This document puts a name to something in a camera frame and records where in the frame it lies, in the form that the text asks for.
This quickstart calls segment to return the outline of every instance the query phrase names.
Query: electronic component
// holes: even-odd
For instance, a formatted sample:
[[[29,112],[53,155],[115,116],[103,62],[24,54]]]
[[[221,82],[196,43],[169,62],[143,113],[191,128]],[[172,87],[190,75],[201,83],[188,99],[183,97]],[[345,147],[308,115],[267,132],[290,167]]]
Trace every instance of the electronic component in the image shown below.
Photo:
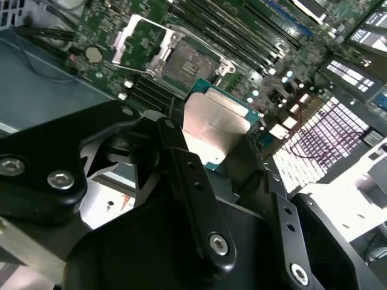
[[[299,79],[294,79],[294,82],[297,84],[297,86],[302,89],[305,85],[302,81],[300,81]]]
[[[285,126],[287,129],[294,128],[298,123],[298,118],[295,116],[295,114],[291,112],[286,112],[285,110],[282,110],[279,113],[278,118],[281,121],[282,125]]]
[[[119,93],[119,95],[118,95],[117,97],[118,97],[120,100],[125,101],[126,98],[128,97],[128,95],[125,94],[124,92],[121,92],[121,93]]]
[[[284,83],[284,90],[288,94],[292,94],[295,91],[293,85],[291,84],[291,82]]]
[[[360,136],[360,139],[370,148],[374,147],[376,144],[380,143],[383,140],[383,135],[375,130],[373,127],[369,127],[364,133]]]
[[[295,113],[299,110],[300,106],[295,104],[293,107],[289,109],[290,112]]]
[[[302,10],[306,15],[313,18],[318,24],[322,24],[327,16],[324,8],[315,0],[291,0],[295,6]]]
[[[133,82],[131,80],[125,80],[125,83],[123,84],[123,86],[125,88],[128,88],[128,89],[131,89],[133,87]]]
[[[289,130],[281,126],[280,124],[274,124],[274,126],[272,126],[271,128],[268,127],[267,129],[270,134],[272,134],[279,140],[287,138],[289,135]]]
[[[143,29],[144,25],[151,30],[157,30],[158,33],[163,36],[158,54],[152,58],[146,69],[143,68],[143,73],[148,73],[154,76],[156,73],[161,73],[163,69],[162,64],[166,61],[166,58],[171,53],[171,49],[180,39],[180,35],[175,33],[173,30],[168,29],[138,14],[132,14],[127,26],[118,33],[114,41],[115,55],[112,59],[112,63],[115,66],[124,69],[141,71],[141,68],[124,66],[121,64],[121,61],[124,53],[126,52],[126,40],[132,36],[135,36],[137,32],[136,28],[138,29],[142,27]]]
[[[338,57],[325,62],[322,68],[328,80],[365,103],[383,88],[381,81],[365,72],[363,68]]]
[[[181,40],[168,58],[162,75],[180,82],[189,90],[198,78],[213,81],[218,68],[216,60]]]
[[[106,6],[108,6],[111,9],[111,11],[113,11],[114,13],[116,13],[116,14],[123,13],[122,9],[120,9],[120,7],[117,6],[115,3],[109,2],[109,1],[106,1],[105,3],[106,3]]]
[[[103,59],[102,52],[98,47],[88,47],[85,55],[90,63],[99,63]]]
[[[379,94],[376,97],[377,106],[387,111],[387,95]]]
[[[215,170],[258,120],[258,112],[198,79],[187,96],[183,133],[189,150]]]
[[[305,104],[305,103],[309,100],[309,98],[310,98],[310,95],[304,94],[304,95],[302,95],[302,97],[299,99],[299,102]]]

